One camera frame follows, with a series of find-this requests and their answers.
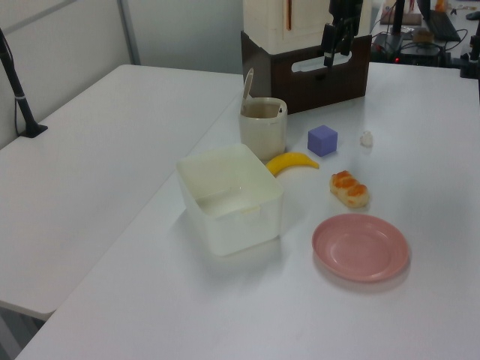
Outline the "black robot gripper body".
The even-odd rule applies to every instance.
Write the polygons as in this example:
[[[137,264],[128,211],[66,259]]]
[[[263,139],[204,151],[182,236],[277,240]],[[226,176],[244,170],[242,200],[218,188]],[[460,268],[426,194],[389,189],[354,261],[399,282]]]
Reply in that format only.
[[[333,16],[333,23],[360,20],[362,6],[362,0],[331,0],[328,11]]]

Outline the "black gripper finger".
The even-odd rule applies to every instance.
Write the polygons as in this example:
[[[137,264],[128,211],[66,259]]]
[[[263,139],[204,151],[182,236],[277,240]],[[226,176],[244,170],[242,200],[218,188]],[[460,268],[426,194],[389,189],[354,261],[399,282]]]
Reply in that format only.
[[[350,48],[355,37],[355,22],[351,19],[343,19],[340,22],[340,40],[338,42],[339,53],[343,56],[350,54]]]
[[[324,56],[324,65],[330,68],[333,65],[335,54],[335,36],[336,27],[332,24],[326,24],[322,36],[322,51]]]

